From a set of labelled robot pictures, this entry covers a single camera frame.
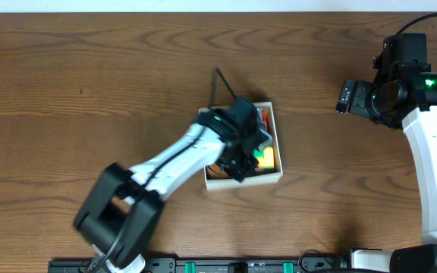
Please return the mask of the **red toy fire truck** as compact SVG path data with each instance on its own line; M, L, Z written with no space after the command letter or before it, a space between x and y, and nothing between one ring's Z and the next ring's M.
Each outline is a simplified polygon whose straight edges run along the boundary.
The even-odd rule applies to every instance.
M268 110L263 107L257 107L256 110L258 113L259 125L261 129L268 132L269 131L268 118L267 118Z

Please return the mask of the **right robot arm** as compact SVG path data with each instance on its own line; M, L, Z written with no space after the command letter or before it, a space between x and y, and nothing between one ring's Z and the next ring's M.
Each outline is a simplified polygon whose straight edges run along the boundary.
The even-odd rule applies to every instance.
M437 272L437 74L407 74L379 85L346 80L335 110L404 132L413 155L422 209L419 246L353 250L349 270Z

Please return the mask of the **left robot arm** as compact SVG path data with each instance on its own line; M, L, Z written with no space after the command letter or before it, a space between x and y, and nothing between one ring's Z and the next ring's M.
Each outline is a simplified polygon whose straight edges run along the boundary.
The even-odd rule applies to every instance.
M100 252L85 270L141 272L142 255L171 194L210 165L242 182L258 165L254 152L271 139L256 106L238 98L230 108L200 112L187 132L154 158L128 169L109 165L74 219L74 229Z

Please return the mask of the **brown plush toy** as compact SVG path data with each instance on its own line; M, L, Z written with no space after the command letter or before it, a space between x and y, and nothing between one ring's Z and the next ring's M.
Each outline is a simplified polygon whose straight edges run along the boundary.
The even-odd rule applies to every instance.
M206 177L208 179L229 179L230 176L217 164L206 166Z

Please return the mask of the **colourful puzzle cube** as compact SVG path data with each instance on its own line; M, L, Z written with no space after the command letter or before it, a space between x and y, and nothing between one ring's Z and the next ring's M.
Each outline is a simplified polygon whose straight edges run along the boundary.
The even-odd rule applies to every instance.
M271 170L275 168L275 154L272 146L267 146L262 150L255 149L253 155L258 161L256 170Z

